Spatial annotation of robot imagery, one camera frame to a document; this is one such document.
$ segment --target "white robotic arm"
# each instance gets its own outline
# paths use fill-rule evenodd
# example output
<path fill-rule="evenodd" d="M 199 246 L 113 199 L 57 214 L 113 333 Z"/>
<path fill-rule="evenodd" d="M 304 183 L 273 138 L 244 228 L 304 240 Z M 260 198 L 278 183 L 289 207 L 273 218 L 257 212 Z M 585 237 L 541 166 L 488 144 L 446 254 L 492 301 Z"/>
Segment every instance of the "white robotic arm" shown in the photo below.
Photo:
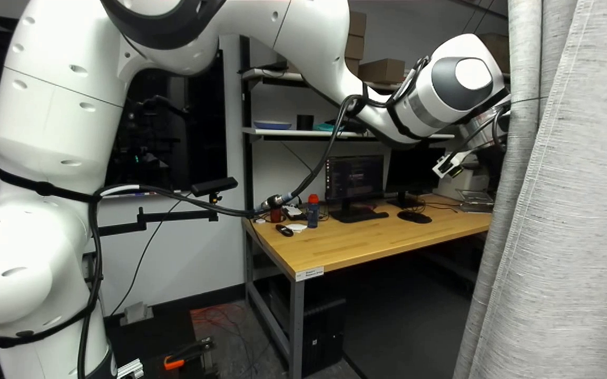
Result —
<path fill-rule="evenodd" d="M 358 117 L 401 144 L 459 121 L 504 90 L 486 48 L 461 35 L 408 75 L 401 96 L 372 92 L 343 63 L 345 0 L 30 0 L 0 79 L 6 377 L 113 377 L 102 309 L 82 272 L 89 203 L 103 185 L 130 77 L 146 67 L 193 75 L 214 56 L 221 33 L 262 40 L 337 102 L 357 96 L 364 102 Z"/>

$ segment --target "desk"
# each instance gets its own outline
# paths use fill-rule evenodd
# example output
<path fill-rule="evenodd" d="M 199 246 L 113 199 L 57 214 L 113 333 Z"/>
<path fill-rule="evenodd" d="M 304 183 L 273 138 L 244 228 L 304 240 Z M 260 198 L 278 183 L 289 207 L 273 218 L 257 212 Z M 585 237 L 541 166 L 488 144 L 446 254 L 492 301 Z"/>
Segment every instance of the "desk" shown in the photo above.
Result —
<path fill-rule="evenodd" d="M 251 241 L 291 282 L 289 333 L 285 334 L 252 282 L 252 251 L 246 248 L 246 296 L 270 329 L 280 354 L 289 357 L 289 379 L 301 379 L 305 280 L 488 228 L 492 214 L 486 212 L 459 212 L 456 201 L 439 195 L 422 199 L 425 199 L 422 212 L 433 216 L 433 223 L 402 221 L 396 216 L 399 207 L 390 203 L 378 206 L 379 212 L 387 212 L 386 218 L 339 223 L 324 216 L 317 228 L 291 237 L 278 233 L 272 223 L 244 221 Z"/>

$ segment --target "curtain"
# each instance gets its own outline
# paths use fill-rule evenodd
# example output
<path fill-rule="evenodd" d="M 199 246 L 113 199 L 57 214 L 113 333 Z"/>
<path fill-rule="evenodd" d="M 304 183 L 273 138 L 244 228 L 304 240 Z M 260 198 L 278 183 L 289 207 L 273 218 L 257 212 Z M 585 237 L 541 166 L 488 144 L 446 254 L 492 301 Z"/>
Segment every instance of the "curtain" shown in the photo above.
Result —
<path fill-rule="evenodd" d="M 607 379 L 607 0 L 510 0 L 510 81 L 456 379 Z"/>

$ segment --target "black box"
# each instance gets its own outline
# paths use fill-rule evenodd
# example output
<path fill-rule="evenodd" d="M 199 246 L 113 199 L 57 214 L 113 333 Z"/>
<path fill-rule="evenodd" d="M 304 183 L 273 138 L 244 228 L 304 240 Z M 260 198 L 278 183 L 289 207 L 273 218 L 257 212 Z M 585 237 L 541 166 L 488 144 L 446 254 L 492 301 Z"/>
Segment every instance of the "black box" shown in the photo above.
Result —
<path fill-rule="evenodd" d="M 289 280 L 272 277 L 268 301 L 289 330 Z M 305 282 L 304 301 L 304 375 L 312 375 L 343 357 L 345 299 L 339 287 L 322 277 Z"/>

